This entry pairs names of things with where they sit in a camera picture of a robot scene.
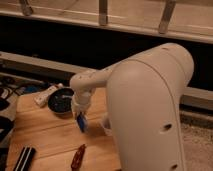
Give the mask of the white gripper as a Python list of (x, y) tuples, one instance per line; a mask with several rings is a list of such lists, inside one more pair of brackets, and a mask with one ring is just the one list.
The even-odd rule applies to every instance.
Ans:
[(82, 132), (87, 130), (87, 120), (84, 116), (91, 105), (91, 91), (76, 91), (72, 96), (71, 109)]

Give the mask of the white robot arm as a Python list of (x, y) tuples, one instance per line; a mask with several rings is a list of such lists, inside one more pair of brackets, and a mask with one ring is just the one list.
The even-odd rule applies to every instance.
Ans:
[(74, 75), (72, 111), (84, 114), (94, 90), (104, 87), (122, 171), (187, 171), (179, 104), (193, 71), (184, 47), (162, 44)]

